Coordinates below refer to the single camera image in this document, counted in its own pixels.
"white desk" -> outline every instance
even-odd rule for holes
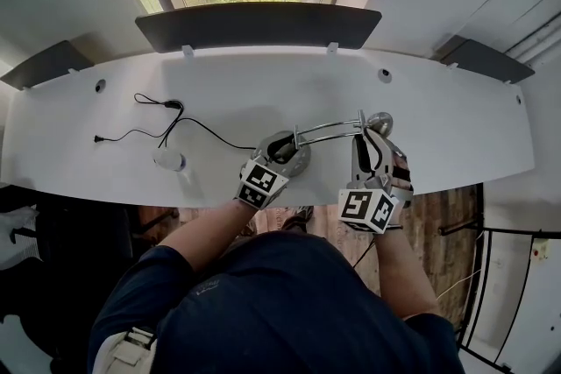
[[[393,81],[382,83],[380,68]],[[107,81],[101,94],[94,86]],[[517,86],[414,57],[377,51],[327,55],[307,47],[244,47],[147,54],[101,64],[24,92],[11,102],[4,135],[2,181],[43,192],[176,207],[209,207],[236,192],[249,152],[234,150],[194,123],[181,122],[169,139],[186,154],[189,179],[159,169],[157,139],[174,109],[140,105],[135,92],[180,99],[185,115],[237,145],[297,124],[349,120],[385,110],[392,139],[406,152],[417,194],[461,187],[534,166],[529,123]],[[351,141],[312,145],[309,169],[275,206],[336,202],[351,176]]]

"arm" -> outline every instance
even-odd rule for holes
[[[187,222],[161,241],[179,252],[199,272],[219,257],[233,242],[257,209],[240,200],[232,200]]]
[[[395,164],[407,169],[407,163],[394,156]],[[394,178],[394,185],[409,188],[410,183]],[[399,220],[399,214],[393,222]],[[381,298],[403,320],[416,314],[440,314],[437,296],[419,259],[401,229],[375,236],[380,266]]]

